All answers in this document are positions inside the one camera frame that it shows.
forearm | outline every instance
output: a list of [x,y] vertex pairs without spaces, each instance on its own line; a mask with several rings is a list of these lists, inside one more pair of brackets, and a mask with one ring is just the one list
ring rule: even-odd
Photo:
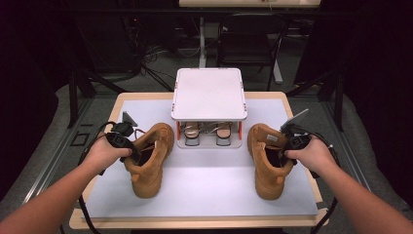
[[0,223],[1,233],[56,233],[67,213],[97,173],[79,167]]
[[413,233],[413,224],[342,170],[324,180],[352,221],[357,233]]

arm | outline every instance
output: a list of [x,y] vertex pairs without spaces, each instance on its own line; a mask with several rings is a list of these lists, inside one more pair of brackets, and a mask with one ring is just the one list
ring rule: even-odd
[[357,233],[413,233],[413,224],[342,171],[317,137],[312,136],[306,148],[289,150],[285,155],[300,160],[324,179]]
[[56,233],[88,183],[118,158],[130,154],[130,149],[114,148],[101,137],[79,167],[6,217],[0,223],[0,233]]

white paper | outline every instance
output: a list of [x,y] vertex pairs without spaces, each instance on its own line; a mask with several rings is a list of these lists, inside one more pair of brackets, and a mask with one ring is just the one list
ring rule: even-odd
[[[240,148],[187,149],[175,145],[164,163],[161,190],[151,199],[134,195],[130,174],[116,162],[95,182],[87,202],[90,216],[316,215],[316,200],[300,163],[287,176],[278,200],[267,201],[257,195],[254,164],[246,146],[248,130],[256,123],[278,130],[287,116],[280,99],[247,99],[246,104],[248,116]],[[121,112],[128,111],[142,130],[165,122],[176,131],[170,107],[171,100],[127,100]]]

white box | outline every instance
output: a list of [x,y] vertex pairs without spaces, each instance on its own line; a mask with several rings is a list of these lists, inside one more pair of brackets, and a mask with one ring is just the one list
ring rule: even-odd
[[[242,144],[242,120],[247,116],[244,85],[238,68],[181,68],[177,71],[171,118],[177,145],[183,148],[234,148]],[[215,134],[200,134],[198,146],[187,146],[181,126],[186,122],[232,122],[231,144],[219,146]]]

tan work boot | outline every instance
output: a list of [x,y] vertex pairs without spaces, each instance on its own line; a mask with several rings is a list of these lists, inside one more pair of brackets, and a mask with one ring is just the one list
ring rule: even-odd
[[265,124],[256,124],[249,129],[247,144],[255,164],[255,190],[265,200],[280,198],[285,177],[292,170],[292,161],[283,162],[281,158],[287,141],[282,133]]
[[173,130],[165,123],[155,124],[148,132],[133,142],[142,154],[139,162],[125,159],[125,168],[131,173],[134,194],[152,198],[161,188],[162,166],[173,148]]

